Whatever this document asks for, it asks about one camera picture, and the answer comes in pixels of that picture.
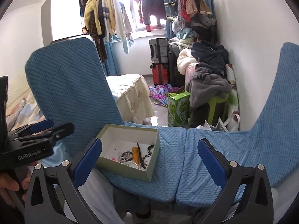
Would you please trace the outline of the person's left hand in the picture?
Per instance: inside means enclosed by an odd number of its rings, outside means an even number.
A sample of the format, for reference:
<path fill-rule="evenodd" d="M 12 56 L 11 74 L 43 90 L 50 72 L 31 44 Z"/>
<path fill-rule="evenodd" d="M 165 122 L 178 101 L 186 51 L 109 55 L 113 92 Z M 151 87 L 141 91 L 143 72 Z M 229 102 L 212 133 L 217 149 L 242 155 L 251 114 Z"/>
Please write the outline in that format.
<path fill-rule="evenodd" d="M 31 179 L 31 167 L 38 161 L 13 168 L 1 162 L 1 199 L 12 208 L 23 206 Z"/>

